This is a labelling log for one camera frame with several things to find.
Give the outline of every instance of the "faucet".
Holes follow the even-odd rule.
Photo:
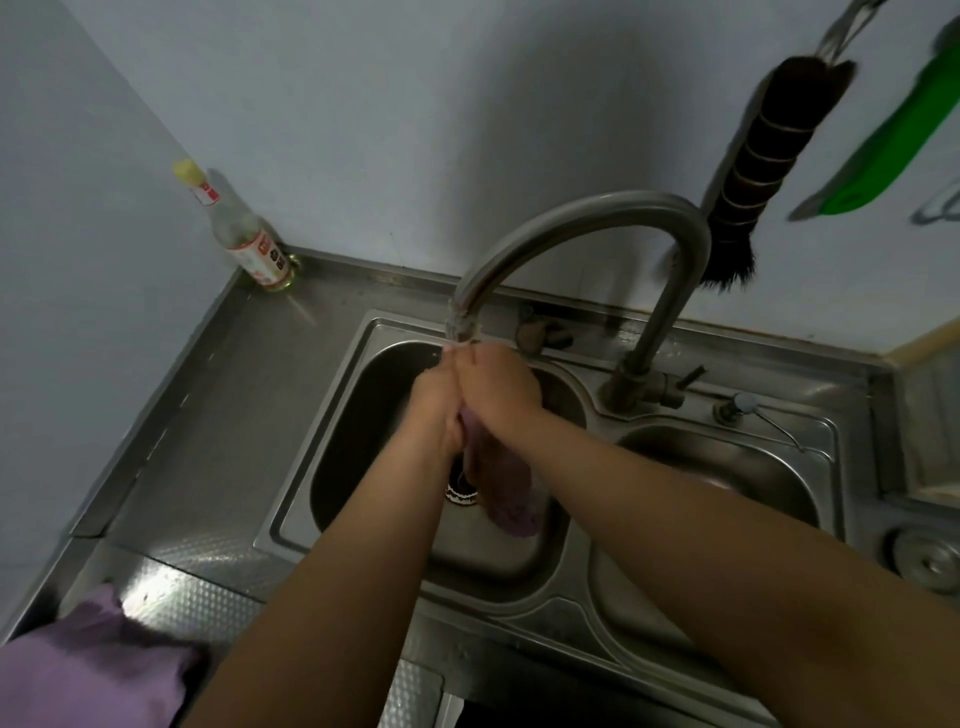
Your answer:
[[[651,369],[654,355],[707,268],[710,230],[703,213],[677,195],[630,190],[586,197],[538,215],[498,242],[461,279],[449,303],[446,336],[465,342],[478,332],[477,314],[493,289],[528,260],[588,232],[645,226],[669,232],[678,254],[670,278],[634,350],[624,354],[600,392],[604,406],[629,413],[641,401],[680,407],[683,390],[703,373],[678,378]]]

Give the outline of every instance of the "stainless steel countertop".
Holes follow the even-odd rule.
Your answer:
[[[300,279],[284,294],[235,286],[78,519],[73,531],[78,543],[102,538],[120,552],[228,593],[266,601],[292,566],[254,549],[254,537],[364,314],[380,309],[441,322],[454,282],[314,257],[305,261]],[[569,350],[574,355],[614,360],[642,330],[643,317],[637,314],[588,304],[570,307],[574,302],[509,290],[483,309],[483,330],[512,338],[521,301],[564,318],[575,337]],[[845,459],[837,467],[855,463],[857,473],[868,474],[850,483],[843,495],[849,544],[878,558],[891,527],[913,518],[924,524],[940,518],[923,506],[879,497],[881,488],[900,490],[902,475],[892,378],[881,362],[851,352],[681,324],[656,363],[666,372],[684,374],[705,361],[706,384],[744,390],[753,384],[749,391],[843,418],[846,434],[840,447]],[[894,447],[875,453],[872,419],[878,433],[897,438],[891,441]],[[749,426],[770,435],[763,423]],[[944,519],[943,525],[952,523]],[[646,694],[711,723],[753,724],[698,706],[687,696],[650,692],[623,681],[605,684],[602,675],[574,677],[563,666],[545,664],[548,658],[536,649],[521,654],[511,645],[488,642],[433,622],[424,612],[415,616],[404,657],[443,674],[449,691],[494,707],[528,705],[533,697],[559,700],[555,689],[535,685],[547,680],[565,686],[566,694],[577,695],[581,702],[610,700],[620,705],[622,715],[644,716],[652,725],[700,723],[683,723],[691,718],[623,691]],[[496,670],[487,668],[491,665]],[[519,698],[516,680],[523,674],[529,685]],[[617,691],[610,694],[618,697],[610,698],[607,691]]]

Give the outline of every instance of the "sink drain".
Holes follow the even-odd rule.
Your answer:
[[[464,475],[464,456],[457,455],[450,468],[450,478],[446,483],[446,499],[456,505],[476,505],[477,489],[467,482]]]

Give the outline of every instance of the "white wall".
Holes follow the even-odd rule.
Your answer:
[[[700,203],[756,84],[846,0],[65,0],[173,135],[290,242],[451,274],[581,195]],[[960,175],[960,113],[878,202],[788,224],[899,104],[954,0],[894,0],[756,232],[747,292],[685,316],[885,351],[956,315],[957,232],[907,218]],[[650,308],[664,242],[615,233],[520,285]]]
[[[223,289],[182,148],[56,0],[0,3],[0,624]]]

